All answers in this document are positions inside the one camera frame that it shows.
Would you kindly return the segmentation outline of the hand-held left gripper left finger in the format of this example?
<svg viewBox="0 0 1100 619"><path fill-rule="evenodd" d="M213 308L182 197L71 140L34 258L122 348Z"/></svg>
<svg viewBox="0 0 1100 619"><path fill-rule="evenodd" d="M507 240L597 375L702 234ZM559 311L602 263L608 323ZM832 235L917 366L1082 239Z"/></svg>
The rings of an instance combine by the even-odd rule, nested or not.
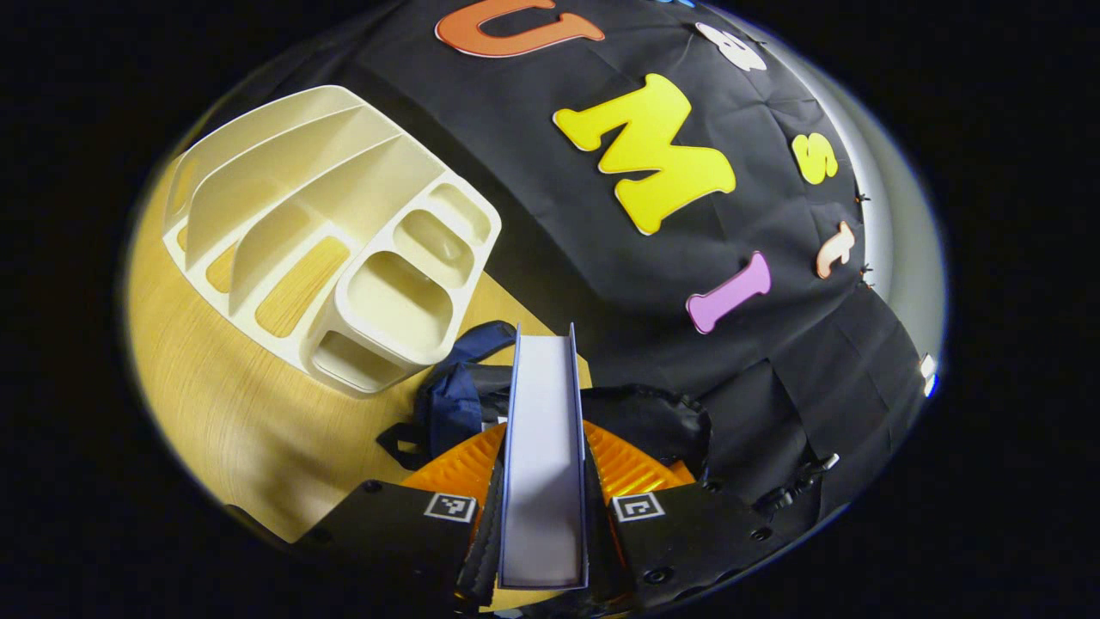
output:
<svg viewBox="0 0 1100 619"><path fill-rule="evenodd" d="M362 482L305 537L305 556L402 607L492 601L502 447L493 425L402 483Z"/></svg>

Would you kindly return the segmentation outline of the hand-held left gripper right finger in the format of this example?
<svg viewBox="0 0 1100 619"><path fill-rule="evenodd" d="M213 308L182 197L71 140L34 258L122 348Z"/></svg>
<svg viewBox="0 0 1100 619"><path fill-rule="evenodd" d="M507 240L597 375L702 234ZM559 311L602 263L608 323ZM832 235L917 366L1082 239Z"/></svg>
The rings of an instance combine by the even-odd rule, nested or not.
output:
<svg viewBox="0 0 1100 619"><path fill-rule="evenodd" d="M682 603L728 584L774 553L774 526L714 482L671 469L584 424L594 494L590 594L597 603Z"/></svg>

